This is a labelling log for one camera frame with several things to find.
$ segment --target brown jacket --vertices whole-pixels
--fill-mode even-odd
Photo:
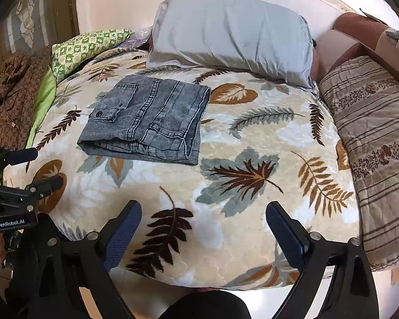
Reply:
[[[0,66],[0,147],[24,149],[51,47],[31,57],[17,51]]]

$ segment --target silver bolt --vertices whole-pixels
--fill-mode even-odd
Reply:
[[[355,245],[355,246],[359,246],[359,245],[360,245],[360,241],[359,241],[359,239],[356,238],[356,237],[352,237],[352,238],[350,239],[350,242],[352,243],[352,245]]]
[[[313,240],[316,241],[319,241],[322,238],[322,235],[317,233],[316,231],[312,231],[309,235]]]
[[[54,246],[54,245],[56,245],[58,243],[58,240],[56,239],[56,238],[54,238],[54,237],[52,237],[49,241],[47,241],[47,244],[49,245],[49,246]]]
[[[99,234],[96,231],[92,231],[87,235],[87,240],[94,241],[99,237]]]

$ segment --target gray denim garment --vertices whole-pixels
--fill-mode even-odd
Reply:
[[[88,155],[198,164],[210,88],[128,75],[96,105],[77,144]]]

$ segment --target bedspread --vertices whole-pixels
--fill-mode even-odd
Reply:
[[[71,240],[99,231],[137,200],[142,221],[120,266],[180,286],[293,284],[299,273],[266,223],[272,200],[328,240],[359,235],[346,151],[312,93],[228,70],[151,72],[144,68],[147,54],[113,49],[62,81],[34,139],[38,158],[6,168],[7,185],[60,174],[63,188],[39,208]],[[97,101],[135,73],[212,89],[198,166],[88,156],[77,147]]]

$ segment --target white pillow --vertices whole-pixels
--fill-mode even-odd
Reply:
[[[166,0],[152,29],[146,68],[249,70],[311,88],[313,43],[292,10],[258,0]]]

